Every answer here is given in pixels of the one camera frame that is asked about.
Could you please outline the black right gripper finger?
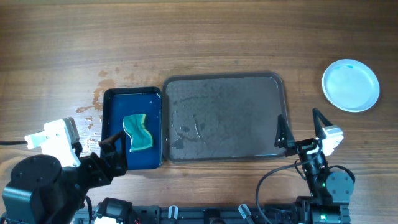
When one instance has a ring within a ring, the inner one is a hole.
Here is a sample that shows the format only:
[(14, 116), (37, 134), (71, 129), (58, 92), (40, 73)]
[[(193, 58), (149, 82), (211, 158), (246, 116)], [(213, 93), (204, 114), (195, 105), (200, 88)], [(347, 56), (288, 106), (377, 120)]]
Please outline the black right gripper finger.
[(287, 125), (286, 120), (280, 114), (277, 120), (277, 132), (275, 137), (274, 146), (279, 148), (294, 147), (295, 139)]
[(324, 133), (322, 128), (332, 126), (332, 123), (328, 121), (317, 108), (312, 109), (312, 114), (315, 128), (315, 136), (319, 139), (325, 139), (326, 134)]

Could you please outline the green and yellow sponge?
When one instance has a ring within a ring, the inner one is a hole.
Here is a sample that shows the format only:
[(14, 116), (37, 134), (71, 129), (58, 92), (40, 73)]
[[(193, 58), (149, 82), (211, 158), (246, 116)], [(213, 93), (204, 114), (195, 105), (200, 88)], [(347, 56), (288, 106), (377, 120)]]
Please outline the green and yellow sponge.
[(123, 118), (123, 129), (130, 137), (129, 151), (136, 152), (153, 146), (153, 137), (145, 126), (145, 114), (132, 114)]

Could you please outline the white plate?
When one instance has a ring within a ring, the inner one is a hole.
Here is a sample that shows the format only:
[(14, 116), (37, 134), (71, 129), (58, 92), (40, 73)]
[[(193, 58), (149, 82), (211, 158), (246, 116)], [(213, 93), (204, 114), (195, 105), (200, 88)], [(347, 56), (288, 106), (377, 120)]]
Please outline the white plate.
[(338, 60), (328, 66), (322, 76), (322, 90), (332, 105), (350, 113), (372, 108), (380, 96), (375, 73), (352, 59)]

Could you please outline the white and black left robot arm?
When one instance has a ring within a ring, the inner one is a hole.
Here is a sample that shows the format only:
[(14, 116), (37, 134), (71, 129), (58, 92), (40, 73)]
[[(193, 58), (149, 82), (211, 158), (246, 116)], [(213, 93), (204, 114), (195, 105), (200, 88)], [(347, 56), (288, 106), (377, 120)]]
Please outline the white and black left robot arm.
[(25, 137), (27, 147), (41, 154), (18, 162), (2, 199), (1, 223), (70, 223), (84, 205), (89, 189), (109, 185), (127, 171), (126, 134), (101, 141), (101, 154), (81, 157), (82, 145), (73, 118), (44, 124)]

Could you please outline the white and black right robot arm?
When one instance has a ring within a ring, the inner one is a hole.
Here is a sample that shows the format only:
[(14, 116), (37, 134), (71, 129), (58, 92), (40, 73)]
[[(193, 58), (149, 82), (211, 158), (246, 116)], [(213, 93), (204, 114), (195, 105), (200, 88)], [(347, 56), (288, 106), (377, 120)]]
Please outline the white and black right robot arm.
[(314, 108), (315, 137), (296, 141), (283, 116), (278, 116), (275, 146), (285, 156), (298, 155), (294, 167), (301, 166), (310, 196), (297, 197), (291, 205), (277, 205), (266, 212), (275, 214), (277, 223), (349, 223), (348, 205), (356, 182), (347, 168), (329, 166), (326, 158), (344, 139), (343, 131)]

